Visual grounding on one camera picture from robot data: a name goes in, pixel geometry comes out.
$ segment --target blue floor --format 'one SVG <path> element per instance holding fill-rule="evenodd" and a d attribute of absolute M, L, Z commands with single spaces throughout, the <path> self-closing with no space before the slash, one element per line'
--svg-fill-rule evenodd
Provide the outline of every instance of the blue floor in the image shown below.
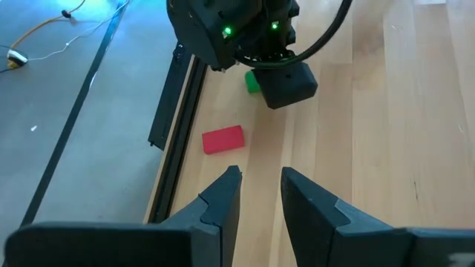
<path fill-rule="evenodd" d="M 0 45 L 76 2 L 1 0 Z M 117 3 L 87 0 L 78 23 L 51 23 L 17 48 L 30 57 L 60 50 Z M 107 26 L 64 53 L 0 74 L 0 243 L 22 221 Z M 161 157 L 147 138 L 175 44 L 165 0 L 131 1 L 35 222 L 142 221 Z"/>

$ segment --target white cable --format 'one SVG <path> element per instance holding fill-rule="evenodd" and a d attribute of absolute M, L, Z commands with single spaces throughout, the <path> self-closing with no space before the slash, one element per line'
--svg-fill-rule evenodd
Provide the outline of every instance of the white cable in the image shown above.
<path fill-rule="evenodd" d="M 81 34 L 79 34 L 78 36 L 72 38 L 69 42 L 67 42 L 65 44 L 65 48 L 63 48 L 62 50 L 58 50 L 56 52 L 52 52 L 51 54 L 47 55 L 47 56 L 43 56 L 41 58 L 36 58 L 36 59 L 28 59 L 28 61 L 32 62 L 32 61 L 38 61 L 38 60 L 43 60 L 43 59 L 47 59 L 49 58 L 50 56 L 53 56 L 53 55 L 56 55 L 56 54 L 59 54 L 59 53 L 63 53 L 66 51 L 66 49 L 68 49 L 68 47 L 71 45 L 72 42 L 76 41 L 77 39 L 79 38 L 84 38 L 84 37 L 87 37 L 89 35 L 91 35 L 92 33 L 94 33 L 99 27 L 101 27 L 104 23 L 110 21 L 113 17 L 115 17 L 115 15 L 121 10 L 123 9 L 128 3 L 130 2 L 130 0 L 127 0 L 122 6 L 120 6 L 119 8 L 117 8 L 116 12 L 114 12 L 112 15 L 110 15 L 109 17 L 105 18 L 103 21 L 101 21 L 97 26 L 94 26 L 94 27 L 90 27 L 89 29 L 83 31 Z"/>

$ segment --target green block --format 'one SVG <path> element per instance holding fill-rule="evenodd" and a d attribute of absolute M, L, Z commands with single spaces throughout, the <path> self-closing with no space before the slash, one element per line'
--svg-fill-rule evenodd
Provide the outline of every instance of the green block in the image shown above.
<path fill-rule="evenodd" d="M 247 91 L 249 93 L 257 93 L 261 91 L 261 87 L 258 84 L 258 81 L 254 77 L 254 73 L 252 71 L 246 72 L 246 85 Z"/>

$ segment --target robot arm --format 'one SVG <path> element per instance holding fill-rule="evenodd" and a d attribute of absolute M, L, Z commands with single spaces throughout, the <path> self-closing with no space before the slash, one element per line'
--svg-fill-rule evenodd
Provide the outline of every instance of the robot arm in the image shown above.
<path fill-rule="evenodd" d="M 296 0 L 168 0 L 167 10 L 178 41 L 212 70 L 242 62 L 253 75 L 269 108 L 313 97 L 318 83 L 303 63 L 319 51 L 343 23 L 352 0 L 342 0 L 335 21 L 309 49 L 295 55 L 292 18 Z"/>
<path fill-rule="evenodd" d="M 351 3 L 343 0 L 328 31 L 298 56 L 286 49 L 295 42 L 295 0 L 168 0 L 167 10 L 178 41 L 213 70 L 226 70 L 236 61 L 283 69 L 319 51 L 340 28 Z"/>

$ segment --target wood grain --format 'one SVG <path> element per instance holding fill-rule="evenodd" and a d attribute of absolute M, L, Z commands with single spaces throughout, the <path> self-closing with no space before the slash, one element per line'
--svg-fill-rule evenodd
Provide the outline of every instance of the wood grain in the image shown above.
<path fill-rule="evenodd" d="M 339 1 L 300 0 L 302 51 Z M 475 227 L 473 0 L 359 0 L 307 62 L 317 96 L 277 111 L 245 66 L 208 72 L 173 212 L 229 165 L 243 172 L 234 266 L 295 266 L 280 198 L 292 166 L 394 226 Z M 201 134 L 242 125 L 246 147 L 207 156 Z"/>

